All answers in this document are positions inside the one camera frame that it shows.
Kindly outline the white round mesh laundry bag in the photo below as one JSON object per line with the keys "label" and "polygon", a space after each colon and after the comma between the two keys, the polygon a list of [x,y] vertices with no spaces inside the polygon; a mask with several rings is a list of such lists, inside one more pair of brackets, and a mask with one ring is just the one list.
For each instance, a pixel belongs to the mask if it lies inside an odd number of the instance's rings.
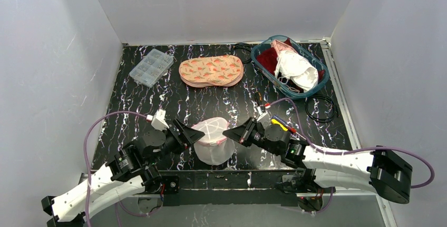
{"label": "white round mesh laundry bag", "polygon": [[204,136],[194,144],[194,151],[201,162],[221,165],[235,152],[235,143],[223,135],[228,129],[228,121],[223,117],[213,117],[195,124],[193,129],[204,132]]}

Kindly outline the floral mesh laundry bag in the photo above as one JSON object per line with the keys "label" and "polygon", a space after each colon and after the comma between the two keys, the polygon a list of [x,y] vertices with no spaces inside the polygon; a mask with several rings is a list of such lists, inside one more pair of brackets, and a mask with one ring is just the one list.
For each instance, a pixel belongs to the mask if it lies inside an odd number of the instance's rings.
{"label": "floral mesh laundry bag", "polygon": [[234,55],[197,57],[181,62],[179,74],[192,87],[230,87],[242,80],[244,65]]}

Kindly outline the white bra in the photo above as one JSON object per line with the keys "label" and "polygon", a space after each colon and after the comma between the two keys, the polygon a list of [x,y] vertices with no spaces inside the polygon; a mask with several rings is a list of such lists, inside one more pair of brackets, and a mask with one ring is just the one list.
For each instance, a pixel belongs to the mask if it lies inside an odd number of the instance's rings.
{"label": "white bra", "polygon": [[274,76],[291,80],[304,92],[312,90],[318,84],[318,70],[296,52],[285,50],[279,52]]}

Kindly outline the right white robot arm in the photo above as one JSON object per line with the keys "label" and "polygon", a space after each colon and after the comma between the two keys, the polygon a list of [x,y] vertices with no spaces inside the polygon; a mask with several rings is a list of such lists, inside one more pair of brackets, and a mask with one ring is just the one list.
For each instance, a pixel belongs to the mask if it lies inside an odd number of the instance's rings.
{"label": "right white robot arm", "polygon": [[393,150],[378,147],[349,152],[314,146],[297,139],[279,124],[263,127],[253,117],[223,131],[223,135],[245,147],[255,145],[280,156],[288,167],[308,170],[308,180],[321,188],[360,189],[394,203],[410,201],[413,169]]}

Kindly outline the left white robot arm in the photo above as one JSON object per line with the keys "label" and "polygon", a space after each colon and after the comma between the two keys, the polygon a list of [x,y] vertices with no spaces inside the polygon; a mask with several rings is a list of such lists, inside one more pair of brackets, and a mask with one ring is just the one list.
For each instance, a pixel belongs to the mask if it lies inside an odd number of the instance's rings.
{"label": "left white robot arm", "polygon": [[87,178],[59,196],[46,196],[42,208],[51,218],[47,226],[91,225],[91,217],[121,200],[143,192],[157,194],[164,199],[169,182],[161,176],[157,162],[171,153],[180,154],[198,142],[205,133],[181,123],[178,119],[167,123],[165,111],[154,115],[134,112],[162,133],[159,146],[150,146],[138,138],[124,145],[118,153],[97,171],[87,171]]}

